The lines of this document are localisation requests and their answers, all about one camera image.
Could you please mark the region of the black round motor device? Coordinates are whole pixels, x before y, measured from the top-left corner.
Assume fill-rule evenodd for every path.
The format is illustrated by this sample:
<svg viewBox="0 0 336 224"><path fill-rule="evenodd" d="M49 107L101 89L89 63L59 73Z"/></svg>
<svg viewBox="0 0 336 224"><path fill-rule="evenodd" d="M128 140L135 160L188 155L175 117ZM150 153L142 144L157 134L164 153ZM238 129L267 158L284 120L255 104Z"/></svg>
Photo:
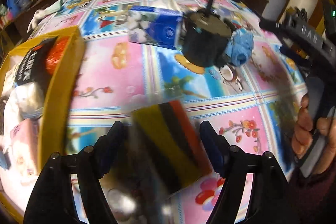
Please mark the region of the black round motor device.
<svg viewBox="0 0 336 224"><path fill-rule="evenodd" d="M228 19L221 19L213 11L214 0L205 8L188 12L184 16L186 34L182 44L184 57L199 67L223 67L228 64L224 53L236 27Z"/></svg>

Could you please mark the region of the yellow cardboard box tray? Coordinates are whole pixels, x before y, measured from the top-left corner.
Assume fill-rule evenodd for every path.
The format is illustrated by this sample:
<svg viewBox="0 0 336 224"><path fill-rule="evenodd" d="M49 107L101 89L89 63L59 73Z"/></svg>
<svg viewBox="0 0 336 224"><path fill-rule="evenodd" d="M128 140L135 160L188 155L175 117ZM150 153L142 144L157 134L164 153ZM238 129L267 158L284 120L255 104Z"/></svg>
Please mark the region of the yellow cardboard box tray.
<svg viewBox="0 0 336 224"><path fill-rule="evenodd" d="M55 36L68 36L69 40L46 92L43 121L37 143L37 171L39 172L51 153L64 152L71 94L85 52L85 42L77 27L63 28L38 36L13 48L1 65L1 87L3 87L6 73L11 69L11 56L24 56L30 48L38 45L42 40Z"/></svg>

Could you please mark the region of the black wipes package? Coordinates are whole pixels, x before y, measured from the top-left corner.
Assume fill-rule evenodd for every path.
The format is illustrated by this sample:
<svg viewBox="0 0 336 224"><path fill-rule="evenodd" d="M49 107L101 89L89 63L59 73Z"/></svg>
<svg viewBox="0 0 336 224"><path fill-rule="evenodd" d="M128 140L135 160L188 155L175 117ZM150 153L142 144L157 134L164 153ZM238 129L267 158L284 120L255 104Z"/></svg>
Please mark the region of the black wipes package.
<svg viewBox="0 0 336 224"><path fill-rule="evenodd" d="M57 38L44 39L26 53L15 76L17 86L36 82L41 89L47 90L51 75L46 69L46 59Z"/></svg>

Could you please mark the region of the blue thermos jug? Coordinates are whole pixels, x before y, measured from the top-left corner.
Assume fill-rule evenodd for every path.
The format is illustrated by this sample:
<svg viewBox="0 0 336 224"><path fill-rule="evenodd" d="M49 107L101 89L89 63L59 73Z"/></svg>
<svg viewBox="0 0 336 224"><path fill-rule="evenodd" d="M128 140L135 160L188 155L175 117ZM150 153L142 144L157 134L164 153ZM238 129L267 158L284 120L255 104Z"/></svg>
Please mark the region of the blue thermos jug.
<svg viewBox="0 0 336 224"><path fill-rule="evenodd" d="M17 17L22 11L25 11L30 4L30 0L7 0L7 6L13 18Z"/></svg>

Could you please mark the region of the red plastic bag bundle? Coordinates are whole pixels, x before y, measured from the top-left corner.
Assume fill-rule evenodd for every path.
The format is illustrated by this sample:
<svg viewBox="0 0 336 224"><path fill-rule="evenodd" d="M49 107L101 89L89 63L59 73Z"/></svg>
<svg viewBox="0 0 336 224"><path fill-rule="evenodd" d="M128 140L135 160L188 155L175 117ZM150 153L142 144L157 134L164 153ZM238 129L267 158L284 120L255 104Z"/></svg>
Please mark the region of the red plastic bag bundle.
<svg viewBox="0 0 336 224"><path fill-rule="evenodd" d="M46 70L50 75L53 75L59 60L63 56L63 51L69 38L69 36L63 36L56 39L54 46L50 49L46 58Z"/></svg>

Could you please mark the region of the white towel cloth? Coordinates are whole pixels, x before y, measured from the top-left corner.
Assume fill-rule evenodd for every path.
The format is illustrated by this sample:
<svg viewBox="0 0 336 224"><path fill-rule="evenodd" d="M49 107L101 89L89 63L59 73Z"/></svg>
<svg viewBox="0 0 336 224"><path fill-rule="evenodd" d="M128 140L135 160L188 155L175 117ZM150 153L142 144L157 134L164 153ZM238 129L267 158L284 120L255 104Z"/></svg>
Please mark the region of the white towel cloth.
<svg viewBox="0 0 336 224"><path fill-rule="evenodd" d="M43 114L44 93L37 82L30 82L14 88L5 104L3 132L9 135L21 121L38 119Z"/></svg>

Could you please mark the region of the blue facial tissue pack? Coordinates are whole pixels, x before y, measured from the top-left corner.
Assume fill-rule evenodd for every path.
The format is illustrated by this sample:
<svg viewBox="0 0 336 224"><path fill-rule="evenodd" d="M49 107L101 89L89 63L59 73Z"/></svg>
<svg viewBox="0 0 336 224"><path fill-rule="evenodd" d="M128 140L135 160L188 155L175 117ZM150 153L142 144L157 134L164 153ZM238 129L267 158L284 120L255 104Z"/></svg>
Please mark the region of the blue facial tissue pack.
<svg viewBox="0 0 336 224"><path fill-rule="evenodd" d="M177 10L133 6L127 16L128 40L175 50L181 36L182 20L183 13Z"/></svg>

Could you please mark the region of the pink tissue pack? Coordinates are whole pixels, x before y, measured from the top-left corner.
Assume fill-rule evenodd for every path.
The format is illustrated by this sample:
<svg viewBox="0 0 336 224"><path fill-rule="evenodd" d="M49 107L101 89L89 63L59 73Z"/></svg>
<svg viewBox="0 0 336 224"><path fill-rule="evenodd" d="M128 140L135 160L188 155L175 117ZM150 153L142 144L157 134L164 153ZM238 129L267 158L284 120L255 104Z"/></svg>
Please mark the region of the pink tissue pack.
<svg viewBox="0 0 336 224"><path fill-rule="evenodd" d="M25 119L11 130L11 163L22 185L28 185L38 176L38 133L36 121Z"/></svg>

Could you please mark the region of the white rubber glove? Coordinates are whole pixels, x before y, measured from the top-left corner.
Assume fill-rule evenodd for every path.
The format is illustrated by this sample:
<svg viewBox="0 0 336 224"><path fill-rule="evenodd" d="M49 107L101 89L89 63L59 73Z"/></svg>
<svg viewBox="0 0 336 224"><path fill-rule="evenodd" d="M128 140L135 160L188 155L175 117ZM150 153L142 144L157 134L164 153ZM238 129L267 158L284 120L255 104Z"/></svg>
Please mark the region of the white rubber glove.
<svg viewBox="0 0 336 224"><path fill-rule="evenodd" d="M44 10L39 9L35 11L34 16L28 25L27 33L29 33L30 31L33 31L42 19L46 18L47 16L55 12L60 11L62 9L62 5L63 5L63 0L58 0L52 5L50 5L49 7L45 8Z"/></svg>

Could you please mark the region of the blue knitted sock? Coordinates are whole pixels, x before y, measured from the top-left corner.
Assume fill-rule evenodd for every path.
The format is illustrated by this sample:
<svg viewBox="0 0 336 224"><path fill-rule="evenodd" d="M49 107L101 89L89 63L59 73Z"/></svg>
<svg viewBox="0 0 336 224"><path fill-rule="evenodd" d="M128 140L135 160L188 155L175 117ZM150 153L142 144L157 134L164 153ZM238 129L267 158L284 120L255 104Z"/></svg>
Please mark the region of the blue knitted sock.
<svg viewBox="0 0 336 224"><path fill-rule="evenodd" d="M253 51L253 34L252 32L239 28L233 32L228 40L224 53L228 62L235 67L245 64L252 56Z"/></svg>

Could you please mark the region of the yellow black red sponge pack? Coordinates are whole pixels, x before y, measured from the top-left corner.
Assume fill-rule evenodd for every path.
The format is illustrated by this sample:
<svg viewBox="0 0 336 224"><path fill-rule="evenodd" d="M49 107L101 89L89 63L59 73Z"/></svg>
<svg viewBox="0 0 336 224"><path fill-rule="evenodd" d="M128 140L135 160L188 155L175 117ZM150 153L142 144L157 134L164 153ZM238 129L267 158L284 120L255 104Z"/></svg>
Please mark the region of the yellow black red sponge pack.
<svg viewBox="0 0 336 224"><path fill-rule="evenodd" d="M134 109L131 118L169 196L212 172L199 134L180 100Z"/></svg>

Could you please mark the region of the colourful printed tablecloth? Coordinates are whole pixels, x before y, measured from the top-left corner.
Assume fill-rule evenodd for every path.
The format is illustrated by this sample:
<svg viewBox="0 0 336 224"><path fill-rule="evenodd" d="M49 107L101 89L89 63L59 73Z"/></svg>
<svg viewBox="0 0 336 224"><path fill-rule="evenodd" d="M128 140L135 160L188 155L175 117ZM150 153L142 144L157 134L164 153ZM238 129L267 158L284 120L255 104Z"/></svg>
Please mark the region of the colourful printed tablecloth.
<svg viewBox="0 0 336 224"><path fill-rule="evenodd" d="M290 137L306 92L298 66L257 14L232 0L214 0L213 11L253 34L252 56L239 67L199 67L183 55L184 16L208 0L177 0L185 12L175 50L130 42L128 11L158 1L66 0L52 18L54 31L77 27L85 42L58 153L77 154L123 123L123 143L99 180L116 223L297 223L288 180ZM172 100L185 108L212 172L169 196L131 112ZM89 223L75 174L71 184L80 223Z"/></svg>

